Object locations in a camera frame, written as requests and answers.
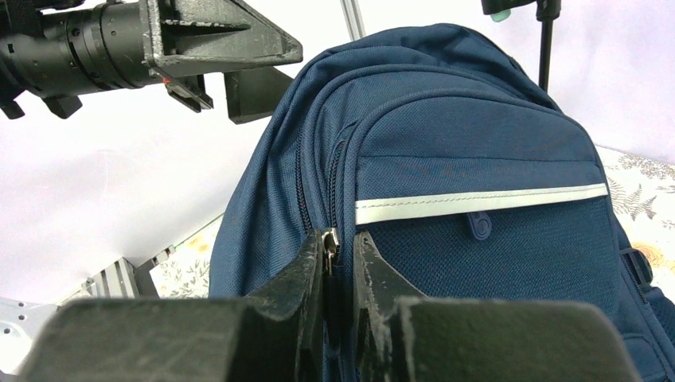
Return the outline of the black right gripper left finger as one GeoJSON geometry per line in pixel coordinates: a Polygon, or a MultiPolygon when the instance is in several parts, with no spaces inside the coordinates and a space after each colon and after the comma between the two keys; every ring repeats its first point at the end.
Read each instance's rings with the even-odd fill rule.
{"type": "Polygon", "coordinates": [[[319,381],[323,235],[240,298],[82,299],[41,332],[21,381],[319,381]]]}

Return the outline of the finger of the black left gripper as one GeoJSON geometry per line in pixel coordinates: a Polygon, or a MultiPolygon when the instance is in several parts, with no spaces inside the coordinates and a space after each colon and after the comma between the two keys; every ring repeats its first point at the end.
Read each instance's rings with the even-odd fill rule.
{"type": "Polygon", "coordinates": [[[222,2],[222,31],[209,51],[222,60],[217,72],[298,63],[302,45],[244,1],[222,2]]]}
{"type": "Polygon", "coordinates": [[[275,67],[226,72],[224,86],[229,119],[243,124],[273,115],[292,80],[275,67]]]}

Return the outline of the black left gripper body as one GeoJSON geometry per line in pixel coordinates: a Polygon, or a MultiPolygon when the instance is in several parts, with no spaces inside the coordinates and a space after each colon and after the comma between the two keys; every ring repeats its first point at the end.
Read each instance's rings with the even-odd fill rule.
{"type": "Polygon", "coordinates": [[[191,111],[213,108],[203,75],[222,69],[209,44],[222,31],[221,1],[139,1],[142,46],[152,76],[191,111]]]}

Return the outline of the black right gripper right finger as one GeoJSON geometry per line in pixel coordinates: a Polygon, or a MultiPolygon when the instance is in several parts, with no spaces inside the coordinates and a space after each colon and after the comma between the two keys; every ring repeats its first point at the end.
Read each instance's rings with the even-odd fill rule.
{"type": "Polygon", "coordinates": [[[353,242],[355,362],[364,381],[637,381],[621,337],[580,302],[430,298],[353,242]]]}

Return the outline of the aluminium frame rail right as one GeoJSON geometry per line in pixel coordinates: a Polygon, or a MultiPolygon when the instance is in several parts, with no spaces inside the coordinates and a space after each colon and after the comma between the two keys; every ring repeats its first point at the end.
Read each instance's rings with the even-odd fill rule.
{"type": "Polygon", "coordinates": [[[366,31],[359,1],[340,0],[340,4],[350,40],[355,41],[363,38],[366,35],[366,31]]]}

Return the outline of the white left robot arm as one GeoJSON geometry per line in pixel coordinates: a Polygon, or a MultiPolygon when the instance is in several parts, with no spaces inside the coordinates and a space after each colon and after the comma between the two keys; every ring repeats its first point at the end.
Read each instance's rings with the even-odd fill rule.
{"type": "Polygon", "coordinates": [[[1,110],[21,118],[30,92],[57,117],[82,95],[162,84],[191,111],[213,107],[205,76],[224,77],[228,117],[270,116],[303,59],[301,43],[243,1],[4,1],[1,110]]]}

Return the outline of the navy blue backpack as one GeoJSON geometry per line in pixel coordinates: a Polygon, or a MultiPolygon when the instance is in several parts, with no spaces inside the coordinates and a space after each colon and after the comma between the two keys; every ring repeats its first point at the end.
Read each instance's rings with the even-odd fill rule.
{"type": "Polygon", "coordinates": [[[360,230],[429,296],[594,304],[643,380],[674,378],[674,306],[613,212],[591,138],[472,29],[389,29],[301,70],[225,210],[209,296],[261,287],[313,228],[339,243],[328,380],[357,379],[360,230]]]}

